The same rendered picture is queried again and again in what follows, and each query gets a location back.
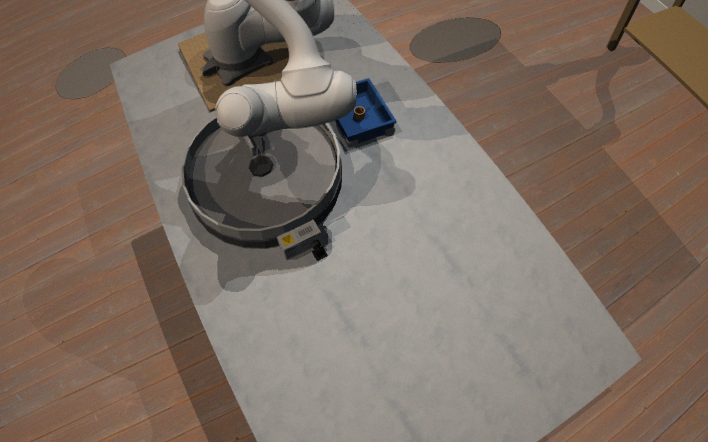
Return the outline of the blue crate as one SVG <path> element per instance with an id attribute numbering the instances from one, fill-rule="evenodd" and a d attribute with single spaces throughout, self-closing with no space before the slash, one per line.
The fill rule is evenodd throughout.
<path id="1" fill-rule="evenodd" d="M 394 124 L 396 123 L 396 119 L 371 80 L 367 78 L 357 81 L 356 88 L 357 98 L 355 107 L 362 106 L 365 108 L 365 118 L 356 120 L 354 118 L 353 109 L 343 118 L 336 120 L 348 148 L 358 145 L 358 143 L 395 132 Z"/>

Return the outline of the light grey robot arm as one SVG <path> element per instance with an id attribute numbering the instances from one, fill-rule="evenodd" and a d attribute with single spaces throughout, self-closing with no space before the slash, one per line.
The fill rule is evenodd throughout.
<path id="1" fill-rule="evenodd" d="M 331 69 L 313 37 L 333 23 L 333 0 L 286 1 L 207 0 L 204 29 L 210 50 L 203 56 L 213 58 L 200 68 L 203 76 L 217 72 L 230 86 L 273 63 L 261 46 L 286 42 L 289 49 L 281 81 L 232 87 L 219 97 L 217 122 L 232 136 L 326 124 L 356 106 L 355 80 Z"/>

